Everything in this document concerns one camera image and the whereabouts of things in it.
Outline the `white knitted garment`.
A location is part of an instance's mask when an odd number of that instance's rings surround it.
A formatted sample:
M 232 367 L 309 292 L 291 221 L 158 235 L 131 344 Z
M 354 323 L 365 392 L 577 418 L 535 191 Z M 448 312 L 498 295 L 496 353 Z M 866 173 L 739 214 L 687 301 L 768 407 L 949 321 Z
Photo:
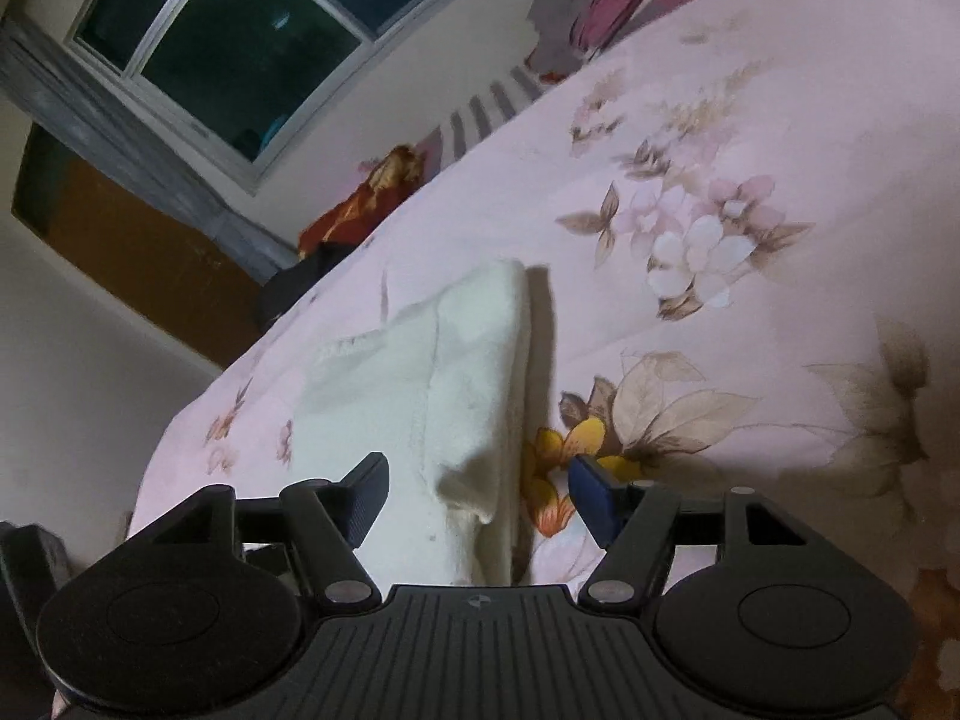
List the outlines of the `white knitted garment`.
M 529 349 L 526 269 L 503 260 L 317 353 L 291 460 L 337 481 L 387 458 L 386 504 L 356 553 L 380 589 L 509 582 Z

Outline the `black cloth bundle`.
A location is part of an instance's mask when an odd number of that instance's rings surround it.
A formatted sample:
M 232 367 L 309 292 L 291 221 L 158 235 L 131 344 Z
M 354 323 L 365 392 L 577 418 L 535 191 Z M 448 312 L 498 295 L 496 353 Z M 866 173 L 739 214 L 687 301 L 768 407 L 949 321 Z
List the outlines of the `black cloth bundle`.
M 293 307 L 314 284 L 352 255 L 356 245 L 321 242 L 312 254 L 296 265 L 279 271 L 263 285 L 257 296 L 256 321 L 260 333 Z

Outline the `brown wooden door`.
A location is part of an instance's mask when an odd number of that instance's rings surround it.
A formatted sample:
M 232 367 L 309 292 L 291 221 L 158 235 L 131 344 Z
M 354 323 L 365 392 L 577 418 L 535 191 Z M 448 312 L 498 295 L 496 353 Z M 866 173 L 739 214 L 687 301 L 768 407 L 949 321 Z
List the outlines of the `brown wooden door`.
M 151 208 L 33 125 L 11 213 L 98 286 L 226 367 L 260 337 L 260 286 L 201 232 Z

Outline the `pink floral bed sheet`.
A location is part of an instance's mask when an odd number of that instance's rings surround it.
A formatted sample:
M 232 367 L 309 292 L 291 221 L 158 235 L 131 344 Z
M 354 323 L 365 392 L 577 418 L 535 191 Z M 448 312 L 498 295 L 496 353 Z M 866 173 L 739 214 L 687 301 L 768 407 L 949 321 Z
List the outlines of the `pink floral bed sheet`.
M 601 553 L 590 454 L 687 496 L 752 488 L 909 602 L 907 718 L 958 712 L 958 0 L 695 0 L 397 210 L 176 416 L 133 509 L 308 479 L 317 353 L 480 266 L 527 273 L 508 583 Z

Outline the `red patterned blanket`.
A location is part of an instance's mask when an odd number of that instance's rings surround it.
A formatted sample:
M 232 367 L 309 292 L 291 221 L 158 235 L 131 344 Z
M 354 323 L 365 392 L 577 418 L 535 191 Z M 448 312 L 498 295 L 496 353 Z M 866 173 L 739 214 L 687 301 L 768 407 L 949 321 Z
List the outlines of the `red patterned blanket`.
M 299 234 L 298 255 L 306 259 L 322 244 L 351 245 L 366 241 L 373 231 L 422 185 L 425 154 L 398 145 L 371 169 L 347 200 L 317 218 Z

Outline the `grey striped pillow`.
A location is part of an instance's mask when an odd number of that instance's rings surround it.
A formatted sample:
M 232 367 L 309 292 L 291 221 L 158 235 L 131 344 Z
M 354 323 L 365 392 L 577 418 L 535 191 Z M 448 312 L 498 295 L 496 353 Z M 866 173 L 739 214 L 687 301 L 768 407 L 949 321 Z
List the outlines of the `grey striped pillow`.
M 526 67 L 515 65 L 505 76 L 474 94 L 441 122 L 418 144 L 423 154 L 425 176 L 438 176 L 495 130 L 521 114 L 545 93 L 545 85 Z

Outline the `grey left curtain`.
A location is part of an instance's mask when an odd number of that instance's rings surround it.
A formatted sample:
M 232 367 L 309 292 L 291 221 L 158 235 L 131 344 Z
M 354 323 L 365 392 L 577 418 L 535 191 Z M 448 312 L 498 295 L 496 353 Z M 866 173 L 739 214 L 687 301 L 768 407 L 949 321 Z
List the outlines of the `grey left curtain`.
M 295 249 L 233 210 L 160 135 L 18 13 L 2 20 L 2 91 L 70 151 L 203 234 L 254 280 L 263 283 L 295 265 Z

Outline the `window with white frame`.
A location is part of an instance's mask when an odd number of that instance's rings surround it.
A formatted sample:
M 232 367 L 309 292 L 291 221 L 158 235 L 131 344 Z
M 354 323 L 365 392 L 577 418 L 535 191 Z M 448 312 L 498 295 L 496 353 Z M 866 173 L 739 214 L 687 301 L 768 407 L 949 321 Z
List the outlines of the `window with white frame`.
M 416 138 L 514 64 L 530 0 L 88 0 L 71 39 L 119 88 L 256 188 L 316 128 Z

